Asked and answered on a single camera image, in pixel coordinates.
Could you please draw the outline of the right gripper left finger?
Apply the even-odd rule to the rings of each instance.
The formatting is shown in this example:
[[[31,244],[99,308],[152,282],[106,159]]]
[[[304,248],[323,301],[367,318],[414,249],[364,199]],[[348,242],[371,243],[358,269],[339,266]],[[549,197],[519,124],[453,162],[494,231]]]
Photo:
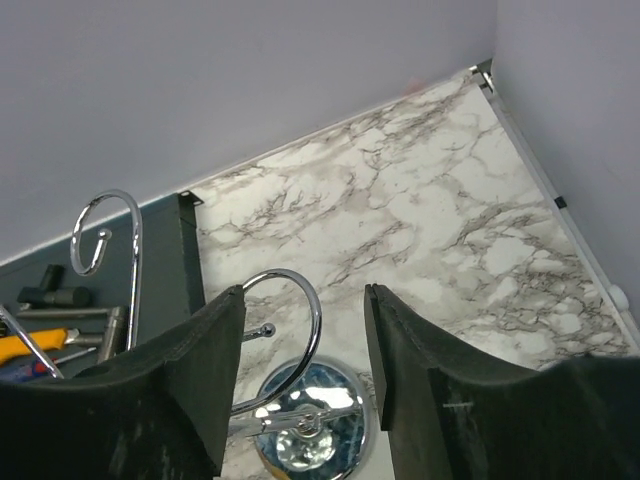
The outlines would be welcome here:
[[[71,379],[1,385],[4,479],[214,479],[245,323],[236,285]]]

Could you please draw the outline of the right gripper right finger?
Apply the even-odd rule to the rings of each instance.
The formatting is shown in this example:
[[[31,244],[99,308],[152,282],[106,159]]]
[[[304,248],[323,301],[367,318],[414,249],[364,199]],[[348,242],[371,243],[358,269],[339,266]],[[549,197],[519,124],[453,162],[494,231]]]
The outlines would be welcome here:
[[[578,355],[536,371],[485,353],[368,285],[381,429],[398,479],[635,479],[639,361]]]

